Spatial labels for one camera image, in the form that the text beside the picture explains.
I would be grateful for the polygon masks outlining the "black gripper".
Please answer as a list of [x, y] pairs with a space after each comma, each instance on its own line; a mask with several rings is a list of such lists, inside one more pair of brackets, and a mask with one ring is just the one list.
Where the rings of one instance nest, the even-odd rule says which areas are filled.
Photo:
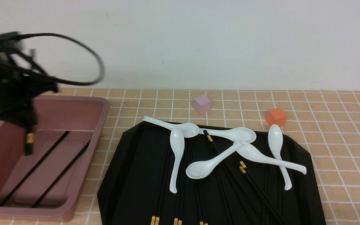
[[56, 82], [48, 81], [48, 76], [41, 66], [31, 65], [31, 72], [39, 72], [43, 78], [36, 78], [20, 72], [19, 65], [13, 59], [18, 54], [33, 61], [35, 50], [30, 55], [22, 53], [22, 46], [15, 39], [19, 32], [0, 34], [0, 121], [6, 121], [25, 129], [26, 133], [33, 133], [37, 124], [37, 116], [33, 105], [33, 98], [52, 91], [58, 92]]

